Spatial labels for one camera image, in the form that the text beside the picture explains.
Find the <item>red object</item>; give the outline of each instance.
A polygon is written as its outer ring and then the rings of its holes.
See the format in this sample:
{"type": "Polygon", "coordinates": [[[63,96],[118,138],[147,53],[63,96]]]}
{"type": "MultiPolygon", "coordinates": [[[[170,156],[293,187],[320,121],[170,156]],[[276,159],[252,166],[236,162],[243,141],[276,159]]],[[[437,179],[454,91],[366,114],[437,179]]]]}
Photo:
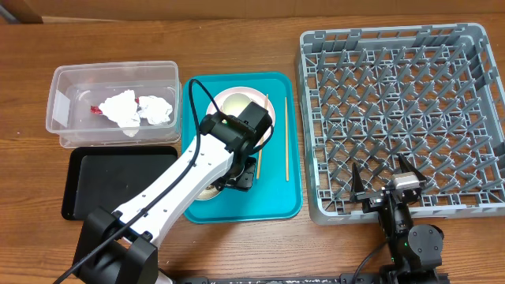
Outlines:
{"type": "Polygon", "coordinates": [[[103,114],[103,112],[97,106],[92,106],[91,111],[92,114],[103,114]]]}
{"type": "MultiPolygon", "coordinates": [[[[135,103],[139,103],[139,98],[135,98],[135,103]]],[[[92,114],[103,114],[103,112],[98,108],[98,106],[91,107],[92,114]]]]}

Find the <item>wood grain surface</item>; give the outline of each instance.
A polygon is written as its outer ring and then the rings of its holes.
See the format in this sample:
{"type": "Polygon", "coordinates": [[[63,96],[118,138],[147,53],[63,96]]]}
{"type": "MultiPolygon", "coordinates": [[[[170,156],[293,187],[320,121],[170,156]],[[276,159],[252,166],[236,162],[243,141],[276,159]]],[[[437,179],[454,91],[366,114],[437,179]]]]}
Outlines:
{"type": "Polygon", "coordinates": [[[264,19],[434,13],[503,13],[502,0],[7,0],[46,17],[120,21],[264,19]]]}
{"type": "MultiPolygon", "coordinates": [[[[200,74],[275,70],[295,88],[294,58],[304,31],[457,22],[484,25],[505,70],[505,17],[498,13],[1,26],[0,283],[51,283],[73,259],[81,222],[60,216],[71,151],[44,128],[60,65],[173,60],[182,82],[200,74]]],[[[297,127],[302,142],[299,110],[297,127]]],[[[159,266],[171,275],[212,278],[339,275],[354,271],[383,241],[378,225],[314,224],[304,196],[300,214],[290,220],[202,226],[181,217],[160,249],[159,266]]],[[[505,218],[417,221],[444,231],[440,271],[453,283],[505,283],[505,218]]],[[[390,262],[383,250],[365,271],[390,262]]]]}

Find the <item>wooden table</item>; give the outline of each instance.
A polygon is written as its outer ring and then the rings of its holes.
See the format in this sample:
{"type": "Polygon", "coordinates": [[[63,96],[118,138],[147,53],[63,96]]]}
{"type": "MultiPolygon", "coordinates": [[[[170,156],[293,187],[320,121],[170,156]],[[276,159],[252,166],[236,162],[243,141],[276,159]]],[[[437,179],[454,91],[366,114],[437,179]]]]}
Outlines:
{"type": "MultiPolygon", "coordinates": [[[[485,26],[504,71],[503,14],[1,26],[0,283],[50,283],[73,259],[81,222],[60,216],[71,151],[44,128],[60,65],[173,60],[182,82],[198,74],[275,70],[295,88],[294,56],[306,30],[457,22],[485,26]]],[[[299,110],[297,126],[302,142],[299,110]]],[[[339,275],[354,271],[383,240],[378,225],[314,224],[306,194],[304,200],[290,220],[199,226],[181,217],[161,247],[159,266],[172,275],[212,278],[339,275]]],[[[440,271],[454,283],[505,283],[505,218],[419,222],[443,229],[440,271]]],[[[383,250],[365,271],[389,262],[383,250]]]]}

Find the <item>white plate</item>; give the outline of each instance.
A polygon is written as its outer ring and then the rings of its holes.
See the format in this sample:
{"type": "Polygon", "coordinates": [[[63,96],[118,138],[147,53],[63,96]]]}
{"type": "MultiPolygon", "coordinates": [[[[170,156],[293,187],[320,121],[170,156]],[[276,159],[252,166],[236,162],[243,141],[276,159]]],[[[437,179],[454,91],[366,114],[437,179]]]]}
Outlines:
{"type": "MultiPolygon", "coordinates": [[[[222,92],[220,92],[215,98],[215,103],[218,105],[219,108],[221,108],[224,104],[224,101],[226,100],[227,97],[230,95],[236,94],[236,93],[241,93],[244,95],[247,95],[254,103],[257,103],[260,105],[260,107],[263,107],[265,105],[265,99],[267,98],[266,95],[264,95],[262,92],[254,89],[254,88],[249,88],[249,87],[233,87],[233,88],[228,88],[222,92]]],[[[270,99],[268,100],[267,103],[267,110],[268,114],[271,117],[271,123],[272,125],[275,125],[275,111],[274,111],[274,106],[272,106],[270,99]]],[[[212,103],[208,105],[207,108],[207,114],[214,114],[216,112],[216,109],[212,103]]],[[[270,136],[270,129],[267,130],[267,132],[263,135],[263,139],[266,140],[270,136]]]]}

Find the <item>wire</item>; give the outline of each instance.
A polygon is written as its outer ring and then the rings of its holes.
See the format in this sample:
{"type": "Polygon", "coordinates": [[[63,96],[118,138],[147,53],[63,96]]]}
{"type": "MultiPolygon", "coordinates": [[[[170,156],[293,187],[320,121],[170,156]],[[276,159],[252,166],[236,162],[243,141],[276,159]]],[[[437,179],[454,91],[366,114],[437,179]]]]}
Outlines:
{"type": "Polygon", "coordinates": [[[209,99],[212,101],[214,104],[214,107],[216,110],[219,111],[219,108],[217,107],[217,104],[215,103],[214,98],[212,98],[211,93],[202,85],[201,82],[199,82],[197,79],[191,79],[189,81],[189,103],[191,104],[191,111],[193,112],[193,120],[195,122],[195,128],[196,128],[196,149],[195,153],[193,154],[193,157],[191,160],[189,160],[188,166],[182,171],[182,173],[170,184],[165,190],[163,190],[151,203],[149,203],[146,207],[142,208],[135,217],[133,217],[129,222],[127,222],[121,229],[119,229],[116,233],[112,234],[110,237],[108,237],[103,243],[98,245],[95,249],[93,249],[89,254],[87,254],[85,257],[83,257],[81,260],[77,261],[69,270],[67,270],[65,273],[63,273],[56,281],[54,281],[54,284],[59,284],[63,282],[66,278],[68,278],[72,273],[77,271],[86,261],[88,261],[90,258],[92,258],[95,254],[98,252],[101,252],[104,248],[106,248],[112,241],[115,241],[119,239],[120,237],[123,236],[123,233],[127,231],[128,228],[131,227],[136,221],[138,221],[142,216],[144,216],[152,207],[154,207],[170,190],[172,190],[175,185],[177,185],[182,178],[191,170],[193,165],[195,164],[196,158],[198,158],[198,152],[200,151],[200,123],[198,122],[198,116],[196,114],[196,108],[195,108],[195,102],[193,100],[193,83],[197,83],[200,85],[200,87],[204,90],[204,92],[207,94],[209,99]]]}
{"type": "Polygon", "coordinates": [[[369,255],[367,255],[367,257],[365,257],[365,259],[363,261],[361,261],[361,264],[360,266],[357,267],[356,269],[356,272],[354,272],[354,276],[353,276],[353,280],[351,280],[350,284],[356,284],[356,281],[357,281],[357,276],[360,274],[360,271],[361,269],[363,269],[363,267],[366,265],[366,263],[374,257],[374,255],[376,255],[378,252],[380,252],[380,250],[387,244],[387,241],[385,241],[384,243],[380,244],[378,247],[376,247],[376,249],[374,249],[372,252],[370,252],[369,255]]]}
{"type": "Polygon", "coordinates": [[[274,135],[274,125],[270,125],[270,129],[271,129],[271,131],[270,131],[270,135],[268,136],[268,138],[260,146],[254,147],[252,149],[251,155],[259,152],[261,149],[263,149],[263,147],[265,147],[265,145],[268,143],[268,141],[270,141],[270,138],[274,135]]]}
{"type": "Polygon", "coordinates": [[[396,218],[395,218],[395,209],[393,208],[393,198],[391,194],[387,195],[387,200],[389,203],[389,214],[391,215],[391,235],[388,238],[393,238],[396,234],[396,218]]]}

